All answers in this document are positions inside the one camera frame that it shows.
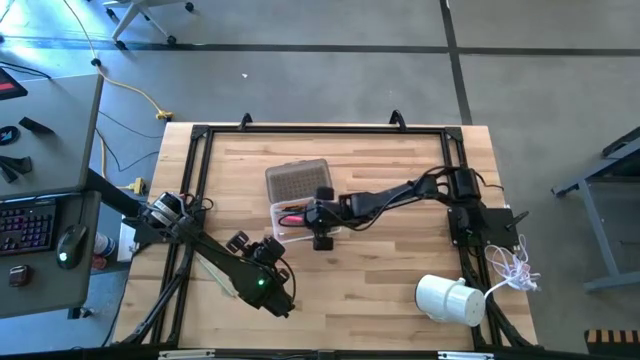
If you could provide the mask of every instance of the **rgb keyboard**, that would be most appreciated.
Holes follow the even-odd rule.
[[[50,250],[54,199],[0,204],[0,256]]]

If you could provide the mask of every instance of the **black metal frame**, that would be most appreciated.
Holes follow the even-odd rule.
[[[209,161],[211,158],[211,151],[213,147],[214,135],[216,133],[301,133],[301,134],[332,134],[332,133],[342,133],[342,134],[414,134],[414,135],[434,135],[438,136],[440,139],[440,144],[442,148],[442,158],[443,165],[453,166],[452,154],[450,150],[450,144],[453,142],[455,144],[456,153],[458,156],[458,161],[460,166],[467,166],[467,155],[464,148],[464,139],[462,136],[462,129],[460,127],[407,127],[402,114],[395,110],[393,111],[391,118],[389,120],[390,125],[397,125],[397,127],[393,126],[304,126],[304,125],[248,125],[249,123],[253,123],[253,119],[250,114],[245,114],[240,125],[230,124],[230,125],[194,125],[191,131],[191,140],[189,143],[189,149],[187,152],[187,159],[185,162],[184,174],[182,179],[182,184],[180,187],[181,193],[189,192],[189,184],[191,183],[191,178],[193,174],[193,167],[195,161],[196,150],[198,147],[198,143],[200,139],[204,138],[204,154],[202,156],[202,162],[200,164],[200,174],[198,176],[198,183],[196,187],[196,193],[194,197],[196,201],[202,201],[204,196],[204,189],[207,180],[207,168],[209,166]],[[176,257],[178,253],[178,244],[171,244],[169,246],[169,252],[167,254],[167,260],[165,262],[164,274],[162,278],[160,293],[165,290],[169,282],[173,277],[173,269],[175,268]],[[466,248],[459,248],[460,254],[460,264],[461,267],[464,264],[470,264],[471,259],[468,254],[468,250]],[[180,338],[180,331],[182,327],[182,318],[184,315],[184,307],[186,303],[186,294],[189,283],[189,272],[190,272],[190,264],[193,260],[193,251],[189,251],[185,254],[187,257],[187,261],[189,261],[189,269],[187,270],[187,274],[185,276],[185,280],[180,285],[180,289],[178,290],[177,301],[176,301],[176,311],[174,312],[174,317],[172,321],[171,330],[167,337],[165,344],[173,345],[177,348],[178,341]],[[479,270],[479,278],[476,279],[476,282],[479,282],[485,289],[491,287],[491,280],[489,278],[488,267],[486,263],[486,259],[484,257],[477,258],[478,270]],[[498,327],[498,322],[494,319],[494,316],[491,313],[487,314],[487,319],[489,321],[489,328],[491,332],[491,343],[501,346],[502,338],[501,332]],[[159,314],[157,320],[153,324],[153,329],[151,332],[151,343],[152,344],[160,344],[162,330],[164,324],[164,309]],[[478,349],[482,346],[486,345],[484,338],[482,337],[482,333],[480,327],[474,327],[471,329],[471,335],[473,339],[474,348]],[[227,352],[247,352],[247,350],[233,350],[233,349],[223,349],[220,351]],[[259,350],[262,355],[278,355],[287,353],[289,351],[283,350]],[[363,354],[371,354],[372,352],[362,352]],[[407,356],[407,355],[417,355],[420,354],[422,356],[432,356],[434,354],[433,351],[391,351],[391,352],[374,352],[377,355],[387,355],[393,356]]]

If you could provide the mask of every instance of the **computer mouse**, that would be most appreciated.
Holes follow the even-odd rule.
[[[58,239],[56,260],[58,266],[71,270],[78,266],[84,252],[87,227],[84,225],[71,225]]]

